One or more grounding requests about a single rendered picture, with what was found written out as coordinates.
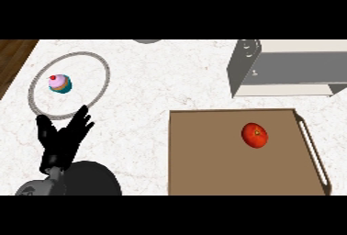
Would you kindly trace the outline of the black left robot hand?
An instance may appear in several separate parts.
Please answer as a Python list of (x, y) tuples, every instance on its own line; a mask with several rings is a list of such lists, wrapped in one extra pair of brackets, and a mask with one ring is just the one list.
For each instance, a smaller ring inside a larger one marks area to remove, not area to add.
[(66, 171), (76, 154), (79, 143), (94, 125), (90, 122), (87, 106), (79, 107), (72, 120), (64, 128), (56, 129), (45, 115), (36, 116), (38, 141), (44, 148), (41, 156), (39, 172), (48, 174), (48, 170), (57, 167)]

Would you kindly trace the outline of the white plate with grey rim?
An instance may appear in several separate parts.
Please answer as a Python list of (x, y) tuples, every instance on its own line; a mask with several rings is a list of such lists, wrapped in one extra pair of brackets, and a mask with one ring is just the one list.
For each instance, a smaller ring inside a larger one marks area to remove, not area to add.
[[(51, 75), (69, 78), (70, 90), (59, 93), (48, 85)], [(110, 80), (106, 59), (88, 51), (76, 51), (56, 57), (38, 70), (26, 92), (26, 101), (35, 115), (51, 120), (67, 119), (78, 108), (91, 108), (100, 100)]]

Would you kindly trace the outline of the brown wooden tray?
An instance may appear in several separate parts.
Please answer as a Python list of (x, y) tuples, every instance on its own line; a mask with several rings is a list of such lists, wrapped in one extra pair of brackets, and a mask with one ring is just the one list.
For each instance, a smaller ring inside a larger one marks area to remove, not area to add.
[[(240, 131), (256, 123), (267, 144), (246, 145)], [(292, 108), (169, 113), (171, 195), (329, 195), (330, 183), (305, 121)]]

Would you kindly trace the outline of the pink frosted cupcake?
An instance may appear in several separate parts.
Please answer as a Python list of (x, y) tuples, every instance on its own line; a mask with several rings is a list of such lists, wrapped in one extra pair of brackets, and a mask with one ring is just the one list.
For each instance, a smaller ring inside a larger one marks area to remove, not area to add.
[(72, 89), (70, 78), (64, 74), (56, 74), (48, 77), (48, 88), (53, 92), (66, 94)]

